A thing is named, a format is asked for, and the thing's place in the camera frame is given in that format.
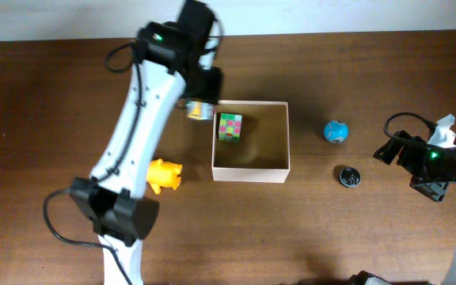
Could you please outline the grey red toy truck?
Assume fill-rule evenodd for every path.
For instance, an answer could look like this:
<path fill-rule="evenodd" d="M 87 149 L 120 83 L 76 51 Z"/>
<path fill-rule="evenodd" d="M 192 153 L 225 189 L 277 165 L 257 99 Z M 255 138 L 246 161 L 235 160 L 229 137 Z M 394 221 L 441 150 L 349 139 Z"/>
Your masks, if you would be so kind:
<path fill-rule="evenodd" d="M 212 120 L 214 117 L 215 106 L 205 101 L 187 100 L 185 108 L 190 120 Z"/>

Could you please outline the colourful puzzle cube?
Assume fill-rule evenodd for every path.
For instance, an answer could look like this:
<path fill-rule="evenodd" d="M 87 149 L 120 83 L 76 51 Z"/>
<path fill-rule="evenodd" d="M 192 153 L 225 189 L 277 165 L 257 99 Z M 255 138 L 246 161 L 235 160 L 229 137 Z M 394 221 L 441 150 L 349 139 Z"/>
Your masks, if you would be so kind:
<path fill-rule="evenodd" d="M 241 138 L 242 115 L 221 113 L 218 122 L 218 139 L 238 142 Z"/>

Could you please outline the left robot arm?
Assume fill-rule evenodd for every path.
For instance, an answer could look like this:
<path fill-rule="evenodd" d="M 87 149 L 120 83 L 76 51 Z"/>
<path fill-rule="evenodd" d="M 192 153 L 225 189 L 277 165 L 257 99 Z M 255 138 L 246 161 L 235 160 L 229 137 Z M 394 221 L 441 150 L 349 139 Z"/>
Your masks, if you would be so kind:
<path fill-rule="evenodd" d="M 203 2 L 186 1 L 175 21 L 149 22 L 131 42 L 127 99 L 105 152 L 68 194 L 93 224 L 104 254 L 104 283 L 140 284 L 143 240 L 159 203 L 146 198 L 146 173 L 180 99 L 217 104 L 222 71 L 212 65 L 220 21 Z"/>

